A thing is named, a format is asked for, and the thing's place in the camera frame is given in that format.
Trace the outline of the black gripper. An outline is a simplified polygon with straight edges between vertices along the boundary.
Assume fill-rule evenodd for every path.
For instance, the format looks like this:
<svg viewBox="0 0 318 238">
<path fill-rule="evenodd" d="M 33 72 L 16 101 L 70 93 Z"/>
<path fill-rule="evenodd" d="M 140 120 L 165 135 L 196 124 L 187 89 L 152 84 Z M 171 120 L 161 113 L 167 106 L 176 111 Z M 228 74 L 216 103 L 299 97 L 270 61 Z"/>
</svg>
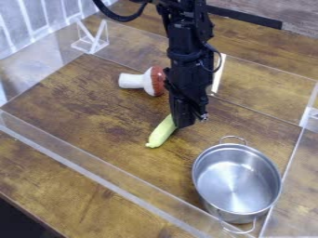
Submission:
<svg viewBox="0 0 318 238">
<path fill-rule="evenodd" d="M 213 36 L 212 24 L 168 26 L 169 68 L 165 69 L 168 104 L 172 122 L 177 128 L 207 120 L 203 109 L 208 103 L 205 88 L 212 84 L 215 48 L 208 44 Z"/>
</svg>

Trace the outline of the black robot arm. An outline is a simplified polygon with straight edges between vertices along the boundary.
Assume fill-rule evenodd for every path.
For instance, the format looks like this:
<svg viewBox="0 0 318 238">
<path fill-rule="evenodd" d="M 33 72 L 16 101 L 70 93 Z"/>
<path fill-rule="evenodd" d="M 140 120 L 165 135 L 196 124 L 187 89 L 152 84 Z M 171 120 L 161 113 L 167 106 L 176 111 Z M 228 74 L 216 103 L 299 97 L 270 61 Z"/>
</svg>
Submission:
<svg viewBox="0 0 318 238">
<path fill-rule="evenodd" d="M 164 69 L 172 122 L 177 128 L 207 119 L 205 88 L 212 84 L 215 49 L 207 44 L 213 24 L 205 0 L 136 0 L 156 5 L 167 37 L 169 67 Z"/>
</svg>

